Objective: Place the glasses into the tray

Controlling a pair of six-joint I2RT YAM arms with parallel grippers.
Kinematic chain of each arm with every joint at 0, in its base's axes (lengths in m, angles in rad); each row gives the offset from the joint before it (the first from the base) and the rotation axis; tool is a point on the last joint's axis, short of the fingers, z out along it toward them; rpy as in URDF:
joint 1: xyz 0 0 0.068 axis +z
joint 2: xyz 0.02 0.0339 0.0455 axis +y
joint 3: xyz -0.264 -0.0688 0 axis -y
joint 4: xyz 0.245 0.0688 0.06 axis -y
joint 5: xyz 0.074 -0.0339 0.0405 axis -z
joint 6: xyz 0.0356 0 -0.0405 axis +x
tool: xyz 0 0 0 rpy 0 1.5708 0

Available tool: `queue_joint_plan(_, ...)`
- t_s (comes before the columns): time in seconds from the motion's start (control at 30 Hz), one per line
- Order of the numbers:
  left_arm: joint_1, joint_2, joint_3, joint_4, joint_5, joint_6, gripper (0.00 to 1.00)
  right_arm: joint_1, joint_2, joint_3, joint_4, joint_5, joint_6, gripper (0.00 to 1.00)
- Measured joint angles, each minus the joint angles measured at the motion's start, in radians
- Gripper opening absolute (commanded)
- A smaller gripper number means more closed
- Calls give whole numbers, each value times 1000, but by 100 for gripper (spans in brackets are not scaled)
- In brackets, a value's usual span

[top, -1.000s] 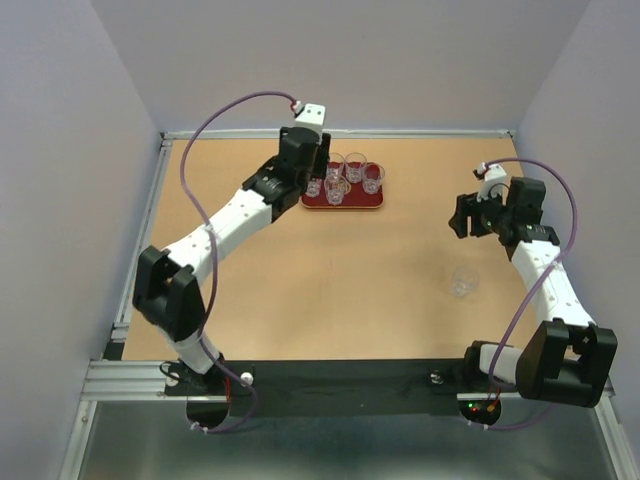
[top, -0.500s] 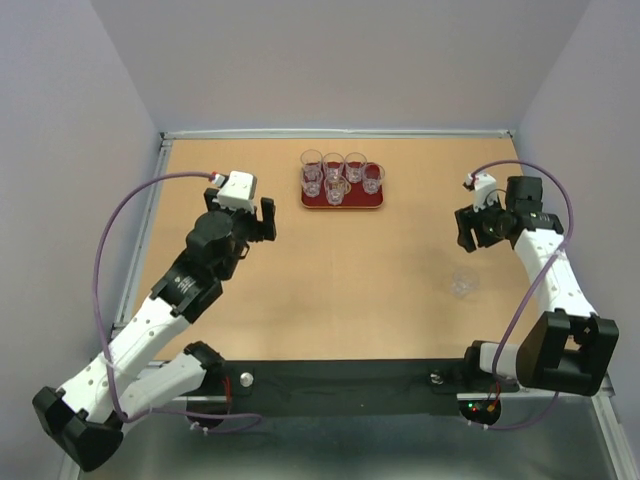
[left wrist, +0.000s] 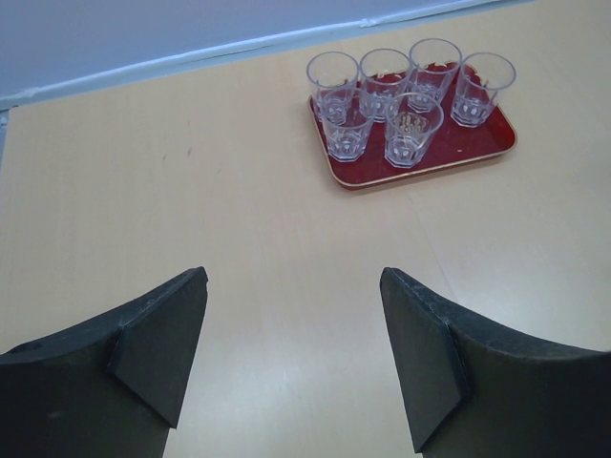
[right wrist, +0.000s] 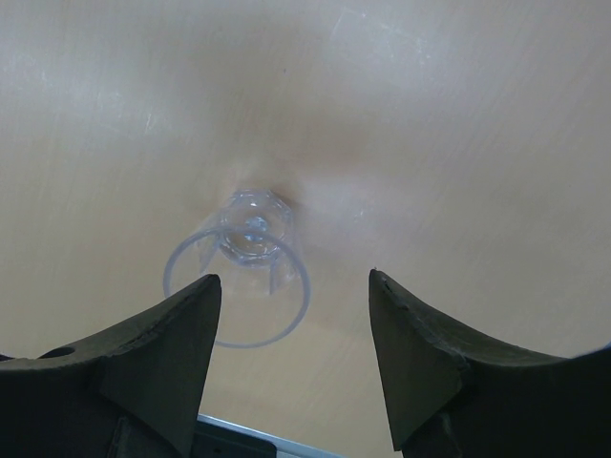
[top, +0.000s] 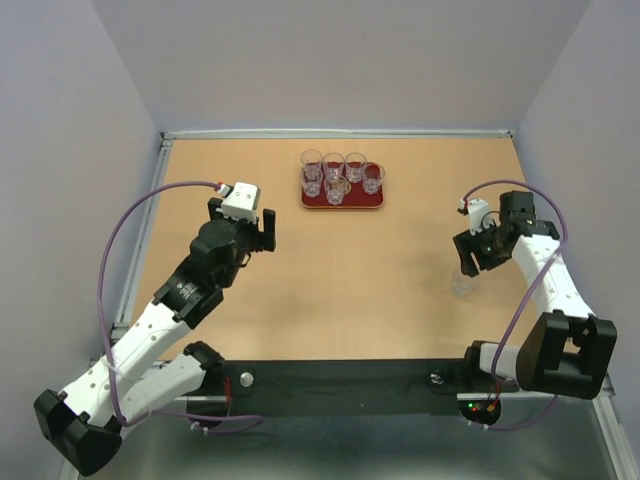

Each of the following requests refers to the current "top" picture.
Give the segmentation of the clear glass cluster front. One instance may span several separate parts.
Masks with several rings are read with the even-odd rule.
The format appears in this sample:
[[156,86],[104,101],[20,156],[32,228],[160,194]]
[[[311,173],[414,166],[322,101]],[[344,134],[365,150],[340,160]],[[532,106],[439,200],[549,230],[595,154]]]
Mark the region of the clear glass cluster front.
[[324,181],[327,202],[330,206],[341,205],[348,190],[349,182],[344,176],[333,176]]

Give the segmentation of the clear glass cluster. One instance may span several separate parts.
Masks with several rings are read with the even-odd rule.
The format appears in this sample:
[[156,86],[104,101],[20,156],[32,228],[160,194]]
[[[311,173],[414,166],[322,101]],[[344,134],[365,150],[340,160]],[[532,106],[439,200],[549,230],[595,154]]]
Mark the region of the clear glass cluster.
[[468,276],[456,270],[451,277],[450,290],[454,297],[464,298],[475,292],[479,283],[479,276]]
[[330,206],[341,205],[348,190],[349,182],[344,176],[333,176],[324,181],[327,202]]
[[351,152],[345,157],[345,176],[351,184],[362,180],[367,163],[366,156],[360,152]]

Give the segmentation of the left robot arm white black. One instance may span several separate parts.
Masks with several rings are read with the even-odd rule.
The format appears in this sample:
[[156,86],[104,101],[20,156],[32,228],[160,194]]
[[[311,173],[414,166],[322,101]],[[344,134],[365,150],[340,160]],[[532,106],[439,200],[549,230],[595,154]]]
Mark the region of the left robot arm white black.
[[43,436],[83,476],[106,466],[123,443],[123,431],[161,411],[178,396],[215,392],[222,357],[204,342],[188,345],[163,370],[149,367],[193,331],[223,300],[252,254],[276,248],[276,214],[256,212],[255,201],[211,199],[210,219],[188,255],[154,293],[140,317],[84,374],[34,402]]

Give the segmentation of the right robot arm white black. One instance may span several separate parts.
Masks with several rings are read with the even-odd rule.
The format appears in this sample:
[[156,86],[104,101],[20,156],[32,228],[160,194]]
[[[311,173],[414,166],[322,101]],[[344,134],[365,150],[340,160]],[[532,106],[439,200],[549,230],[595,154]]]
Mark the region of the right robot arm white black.
[[501,195],[498,216],[489,204],[465,195],[458,208],[468,228],[454,236],[461,272],[469,278],[509,260],[526,283],[523,305],[533,302],[538,319],[521,346],[476,341],[474,355],[460,366],[463,384],[482,390],[495,378],[521,389],[585,400],[603,385],[617,340],[610,320],[588,306],[563,259],[563,227],[538,218],[534,196],[525,191]]

